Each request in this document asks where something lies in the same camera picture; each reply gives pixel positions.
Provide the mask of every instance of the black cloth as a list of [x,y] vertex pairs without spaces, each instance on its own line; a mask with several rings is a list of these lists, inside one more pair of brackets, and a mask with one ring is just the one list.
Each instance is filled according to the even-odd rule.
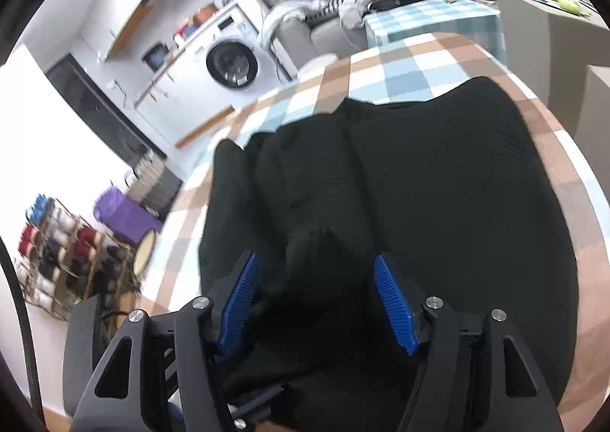
[[371,280],[389,251],[428,293],[504,309],[559,402],[573,359],[576,261],[559,202],[513,101],[475,78],[429,102],[345,99],[222,141],[199,255],[202,292],[245,249],[261,289],[229,402],[279,381],[273,420],[301,432],[398,427],[419,365],[397,345]]
[[410,5],[411,3],[422,2],[423,0],[373,0],[368,6],[369,12],[384,12],[396,7]]

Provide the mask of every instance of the red shoe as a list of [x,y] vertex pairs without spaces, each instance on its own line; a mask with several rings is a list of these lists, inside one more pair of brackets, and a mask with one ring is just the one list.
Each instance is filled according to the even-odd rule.
[[26,225],[21,233],[21,240],[29,241],[37,246],[40,245],[40,229],[31,224]]
[[38,250],[30,241],[22,240],[19,243],[19,253],[23,255],[24,258],[27,258],[31,262],[36,259],[36,255],[38,254]]
[[102,239],[102,233],[89,226],[83,226],[83,228],[76,233],[76,238],[79,243],[98,246]]
[[94,247],[91,247],[81,241],[77,242],[74,245],[74,247],[72,248],[72,252],[74,253],[74,256],[89,261],[93,260],[97,253]]

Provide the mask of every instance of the black metal bracket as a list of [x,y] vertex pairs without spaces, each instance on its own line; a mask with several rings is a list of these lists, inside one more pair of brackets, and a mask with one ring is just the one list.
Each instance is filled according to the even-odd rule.
[[187,431],[234,430],[210,369],[214,349],[201,336],[213,305],[198,297],[178,312],[133,311],[93,372],[72,432],[171,432],[167,398],[177,387]]
[[422,302],[422,288],[382,255],[394,281],[429,324],[427,353],[399,432],[560,432],[547,383],[517,328],[502,310],[486,316],[456,312],[437,297]]

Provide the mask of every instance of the washing machine door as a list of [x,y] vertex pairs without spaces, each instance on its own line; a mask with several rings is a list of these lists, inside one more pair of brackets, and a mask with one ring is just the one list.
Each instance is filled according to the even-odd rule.
[[258,72],[256,56],[237,40],[219,41],[208,51],[205,64],[215,81],[232,90],[252,84]]

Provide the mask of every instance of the striped cloth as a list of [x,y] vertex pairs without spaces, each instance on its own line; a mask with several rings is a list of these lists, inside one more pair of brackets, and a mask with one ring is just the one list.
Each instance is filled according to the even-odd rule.
[[581,431],[601,406],[610,381],[610,208],[587,161],[553,114],[503,64],[461,35],[424,34],[356,53],[219,122],[198,140],[203,155],[157,241],[139,307],[150,314],[178,310],[199,294],[197,248],[212,182],[212,156],[221,139],[243,146],[256,131],[333,111],[345,96],[373,103],[427,100],[479,75],[498,83],[523,114],[570,231],[578,265],[578,331],[572,374],[559,410],[567,432]]
[[481,45],[502,64],[506,48],[499,11],[472,0],[423,0],[364,18],[369,47],[424,33],[458,33]]

